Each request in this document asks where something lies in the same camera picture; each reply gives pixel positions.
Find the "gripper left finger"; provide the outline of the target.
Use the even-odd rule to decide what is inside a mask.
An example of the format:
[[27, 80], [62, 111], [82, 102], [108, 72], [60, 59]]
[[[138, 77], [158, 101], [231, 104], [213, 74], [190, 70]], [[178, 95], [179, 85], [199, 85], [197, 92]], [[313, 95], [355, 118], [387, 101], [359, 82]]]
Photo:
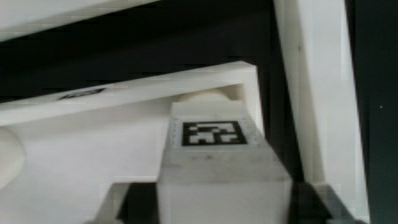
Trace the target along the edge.
[[160, 224], [154, 183], [112, 184], [96, 217], [85, 224]]

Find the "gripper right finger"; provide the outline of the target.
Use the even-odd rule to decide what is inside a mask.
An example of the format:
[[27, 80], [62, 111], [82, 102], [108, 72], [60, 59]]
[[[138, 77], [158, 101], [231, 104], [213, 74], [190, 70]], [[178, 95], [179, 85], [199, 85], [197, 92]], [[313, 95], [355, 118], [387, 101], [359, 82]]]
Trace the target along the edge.
[[327, 184], [293, 184], [290, 224], [368, 224], [353, 218]]

